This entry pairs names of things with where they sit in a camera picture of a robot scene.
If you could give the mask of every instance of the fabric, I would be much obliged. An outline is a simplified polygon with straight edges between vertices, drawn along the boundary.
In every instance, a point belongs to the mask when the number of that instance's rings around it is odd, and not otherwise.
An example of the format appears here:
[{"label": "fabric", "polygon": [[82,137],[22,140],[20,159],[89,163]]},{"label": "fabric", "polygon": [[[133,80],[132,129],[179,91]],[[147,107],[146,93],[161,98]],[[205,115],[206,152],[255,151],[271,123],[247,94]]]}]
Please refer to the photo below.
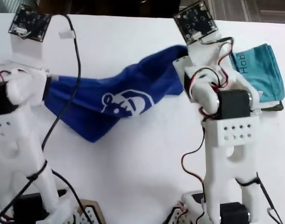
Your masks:
[{"label": "fabric", "polygon": [[283,79],[270,45],[237,53],[235,59],[240,74],[262,93],[260,102],[280,101],[285,97]]},{"label": "fabric", "polygon": [[[186,47],[174,46],[126,67],[115,77],[82,78],[62,121],[88,141],[97,141],[119,119],[140,115],[165,95],[181,94],[183,87],[172,62],[186,53]],[[54,114],[70,99],[75,83],[75,77],[65,76],[52,81],[45,105]]]},{"label": "fabric", "polygon": [[[186,46],[173,46],[126,67],[114,77],[81,79],[62,120],[88,141],[97,141],[121,118],[139,116],[165,95],[179,95],[183,87],[172,62],[186,54]],[[263,92],[261,102],[284,98],[283,80],[269,45],[237,53],[235,59],[240,73]],[[58,115],[70,99],[76,79],[60,76],[52,81],[45,105],[54,114]]]}]

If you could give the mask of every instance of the white logo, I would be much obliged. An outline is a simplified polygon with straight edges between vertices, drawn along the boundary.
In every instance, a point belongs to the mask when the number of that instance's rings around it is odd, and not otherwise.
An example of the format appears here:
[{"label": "white logo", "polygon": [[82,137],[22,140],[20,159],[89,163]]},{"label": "white logo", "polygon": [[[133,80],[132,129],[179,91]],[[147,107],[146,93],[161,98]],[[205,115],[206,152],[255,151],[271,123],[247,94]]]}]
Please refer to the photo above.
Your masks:
[{"label": "white logo", "polygon": [[154,105],[152,97],[142,91],[126,90],[116,95],[106,93],[102,97],[104,105],[101,113],[114,114],[118,117],[133,117],[145,112]]}]

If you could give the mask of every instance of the white table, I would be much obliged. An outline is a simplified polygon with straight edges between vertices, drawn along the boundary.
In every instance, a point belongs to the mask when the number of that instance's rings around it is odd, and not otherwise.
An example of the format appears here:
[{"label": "white table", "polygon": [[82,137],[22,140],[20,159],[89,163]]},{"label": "white table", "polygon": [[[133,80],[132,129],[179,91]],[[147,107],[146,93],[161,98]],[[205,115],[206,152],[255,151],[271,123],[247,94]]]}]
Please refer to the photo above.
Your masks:
[{"label": "white table", "polygon": [[[7,30],[12,17],[0,14],[1,57],[11,53]],[[144,56],[184,44],[172,19],[85,15],[71,19],[78,37],[83,77],[111,77]],[[269,43],[285,83],[285,25],[229,21],[218,21],[217,25],[224,36],[235,38],[235,51]],[[58,36],[58,31],[66,28],[64,17],[52,19],[44,41],[46,65],[53,73],[75,76],[73,43]],[[180,165],[181,155],[194,150],[201,141],[197,108],[185,94],[164,98],[140,117],[119,121],[94,144],[60,122],[46,146],[46,158],[81,198],[100,203],[108,224],[160,224],[182,193],[201,189]],[[43,136],[55,116],[44,107],[36,109],[36,113]],[[285,109],[264,113],[261,126],[257,170],[285,222]],[[186,164],[203,176],[204,149],[187,158]],[[229,193],[233,200],[239,199],[237,193],[239,187],[235,185]],[[260,224],[273,223],[266,214],[263,195],[261,202]]]}]

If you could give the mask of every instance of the circuit board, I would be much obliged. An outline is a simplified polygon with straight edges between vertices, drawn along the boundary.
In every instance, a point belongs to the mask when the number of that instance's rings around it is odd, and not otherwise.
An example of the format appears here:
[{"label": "circuit board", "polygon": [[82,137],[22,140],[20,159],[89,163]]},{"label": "circuit board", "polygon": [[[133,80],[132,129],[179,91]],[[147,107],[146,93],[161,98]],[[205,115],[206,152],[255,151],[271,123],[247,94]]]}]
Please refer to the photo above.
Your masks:
[{"label": "circuit board", "polygon": [[218,30],[206,4],[198,1],[174,16],[187,45]]},{"label": "circuit board", "polygon": [[8,32],[19,35],[17,30],[22,30],[28,34],[27,39],[43,42],[50,20],[51,15],[39,13],[32,10],[29,6],[21,4],[16,11]]}]

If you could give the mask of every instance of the teal bag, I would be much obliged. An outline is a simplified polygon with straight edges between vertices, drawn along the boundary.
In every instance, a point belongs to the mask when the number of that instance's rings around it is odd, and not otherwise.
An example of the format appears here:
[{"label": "teal bag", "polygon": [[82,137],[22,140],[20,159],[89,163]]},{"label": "teal bag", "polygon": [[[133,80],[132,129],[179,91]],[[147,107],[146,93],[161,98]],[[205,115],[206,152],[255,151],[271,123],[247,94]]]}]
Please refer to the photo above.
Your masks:
[{"label": "teal bag", "polygon": [[262,91],[260,102],[280,101],[285,97],[285,89],[276,58],[270,45],[234,54],[236,63],[232,65],[257,90]]}]

